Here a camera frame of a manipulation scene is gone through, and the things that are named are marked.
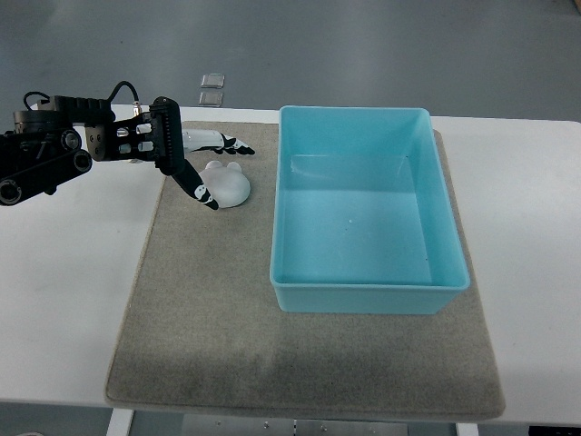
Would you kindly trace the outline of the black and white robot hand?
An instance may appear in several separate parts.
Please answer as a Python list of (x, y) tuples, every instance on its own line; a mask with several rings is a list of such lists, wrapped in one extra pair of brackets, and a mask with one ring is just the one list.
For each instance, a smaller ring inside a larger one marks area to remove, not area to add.
[(157, 97), (149, 109), (152, 134), (161, 135), (156, 167), (171, 176), (191, 198), (218, 210), (219, 203), (185, 155), (197, 151), (254, 155), (255, 151), (242, 140), (216, 130), (183, 130), (180, 107), (169, 97)]

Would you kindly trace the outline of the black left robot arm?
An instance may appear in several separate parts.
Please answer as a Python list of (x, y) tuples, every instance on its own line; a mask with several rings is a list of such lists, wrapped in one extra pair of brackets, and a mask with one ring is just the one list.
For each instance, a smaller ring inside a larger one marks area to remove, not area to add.
[(118, 83), (105, 99), (31, 91), (15, 127), (1, 135), (1, 204), (12, 206), (88, 173), (94, 162), (153, 161), (156, 122), (135, 87)]

